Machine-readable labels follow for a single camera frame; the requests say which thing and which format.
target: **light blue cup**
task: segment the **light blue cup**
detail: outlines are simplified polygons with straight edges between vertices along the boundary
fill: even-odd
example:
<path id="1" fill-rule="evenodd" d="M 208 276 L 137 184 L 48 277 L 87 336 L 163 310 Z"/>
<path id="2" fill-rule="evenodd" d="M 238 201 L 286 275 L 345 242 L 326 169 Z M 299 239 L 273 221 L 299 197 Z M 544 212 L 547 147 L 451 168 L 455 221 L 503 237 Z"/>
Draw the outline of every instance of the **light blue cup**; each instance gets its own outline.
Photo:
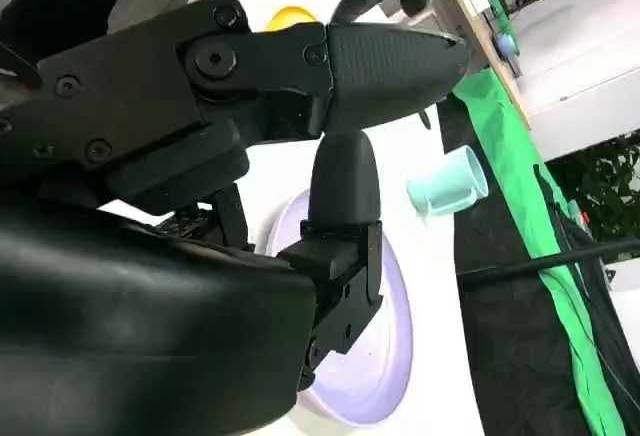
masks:
<path id="1" fill-rule="evenodd" d="M 480 161 L 469 146 L 445 155 L 445 164 L 436 173 L 407 181 L 407 192 L 419 213 L 443 216 L 473 206 L 489 194 Z"/>

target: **green fabric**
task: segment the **green fabric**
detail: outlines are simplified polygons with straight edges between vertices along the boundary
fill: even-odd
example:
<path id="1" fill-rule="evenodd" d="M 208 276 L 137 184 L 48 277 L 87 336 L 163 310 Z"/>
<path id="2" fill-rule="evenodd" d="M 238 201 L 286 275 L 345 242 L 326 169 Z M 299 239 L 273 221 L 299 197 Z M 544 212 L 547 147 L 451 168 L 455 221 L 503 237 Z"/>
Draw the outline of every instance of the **green fabric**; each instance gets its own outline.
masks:
<path id="1" fill-rule="evenodd" d="M 560 252 L 534 165 L 540 166 L 565 213 L 567 202 L 496 74 L 490 69 L 482 71 L 458 84 L 454 94 L 467 105 L 476 135 L 530 256 Z M 571 273 L 562 266 L 541 272 L 540 277 L 569 337 L 576 391 L 592 433 L 624 435 L 622 419 L 593 344 L 591 319 Z"/>
<path id="2" fill-rule="evenodd" d="M 513 39 L 513 44 L 516 47 L 516 54 L 520 54 L 520 46 L 518 46 L 518 38 L 516 38 L 516 33 L 513 32 L 513 28 L 511 27 L 511 19 L 507 16 L 500 0 L 489 0 L 491 3 L 491 9 L 493 10 L 493 14 L 496 17 L 496 21 L 498 22 L 498 26 L 503 33 L 506 33 L 511 36 Z"/>

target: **green leaves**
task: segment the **green leaves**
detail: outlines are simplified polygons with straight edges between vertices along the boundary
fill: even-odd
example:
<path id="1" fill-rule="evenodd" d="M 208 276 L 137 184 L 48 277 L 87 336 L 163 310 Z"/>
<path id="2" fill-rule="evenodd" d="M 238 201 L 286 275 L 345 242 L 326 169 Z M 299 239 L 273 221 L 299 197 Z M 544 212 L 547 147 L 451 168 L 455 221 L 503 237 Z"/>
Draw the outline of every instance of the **green leaves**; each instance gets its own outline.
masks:
<path id="1" fill-rule="evenodd" d="M 640 236 L 640 130 L 547 164 L 599 241 Z"/>

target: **black pole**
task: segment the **black pole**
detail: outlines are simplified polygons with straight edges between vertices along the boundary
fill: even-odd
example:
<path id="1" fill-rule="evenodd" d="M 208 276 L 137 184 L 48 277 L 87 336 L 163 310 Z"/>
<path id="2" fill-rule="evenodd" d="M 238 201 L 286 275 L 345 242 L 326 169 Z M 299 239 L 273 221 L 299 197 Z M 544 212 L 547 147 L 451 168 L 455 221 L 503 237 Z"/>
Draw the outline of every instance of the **black pole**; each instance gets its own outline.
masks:
<path id="1" fill-rule="evenodd" d="M 467 290 L 477 285 L 497 283 L 526 273 L 537 274 L 538 271 L 585 259 L 600 258 L 610 254 L 620 254 L 625 251 L 637 250 L 640 250 L 640 239 L 624 239 L 612 243 L 594 244 L 586 248 L 543 256 L 521 263 L 475 269 L 473 271 L 459 273 L 458 278 L 462 281 L 462 287 Z"/>

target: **bolt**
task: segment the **bolt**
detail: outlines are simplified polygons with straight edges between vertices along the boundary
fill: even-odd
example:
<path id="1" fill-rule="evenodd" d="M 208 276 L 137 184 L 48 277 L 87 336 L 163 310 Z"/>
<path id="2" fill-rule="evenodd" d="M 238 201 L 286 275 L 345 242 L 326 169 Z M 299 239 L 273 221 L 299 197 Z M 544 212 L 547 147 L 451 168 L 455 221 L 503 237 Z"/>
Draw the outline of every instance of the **bolt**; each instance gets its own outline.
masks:
<path id="1" fill-rule="evenodd" d="M 11 121 L 5 118 L 0 118 L 0 136 L 10 133 L 13 130 L 13 124 Z"/>
<path id="2" fill-rule="evenodd" d="M 206 45 L 196 56 L 198 70 L 211 79 L 227 78 L 236 69 L 236 63 L 236 53 L 221 42 Z"/>
<path id="3" fill-rule="evenodd" d="M 320 66 L 327 60 L 327 51 L 324 45 L 314 44 L 304 50 L 304 59 L 313 66 Z"/>
<path id="4" fill-rule="evenodd" d="M 56 94 L 61 98 L 73 98 L 80 91 L 82 91 L 82 85 L 75 76 L 63 76 L 56 83 Z"/>
<path id="5" fill-rule="evenodd" d="M 309 342 L 309 347 L 307 348 L 307 366 L 310 368 L 316 368 L 318 366 L 318 358 L 320 356 L 320 348 L 318 348 L 318 339 L 313 337 Z"/>
<path id="6" fill-rule="evenodd" d="M 111 156 L 111 146 L 104 139 L 96 139 L 87 144 L 85 155 L 90 163 L 104 163 Z"/>
<path id="7" fill-rule="evenodd" d="M 33 155 L 38 159 L 49 159 L 53 156 L 53 146 L 50 144 L 40 144 L 33 148 Z"/>
<path id="8" fill-rule="evenodd" d="M 222 6 L 213 13 L 216 24 L 223 29 L 228 29 L 236 24 L 239 17 L 238 11 L 232 6 Z"/>

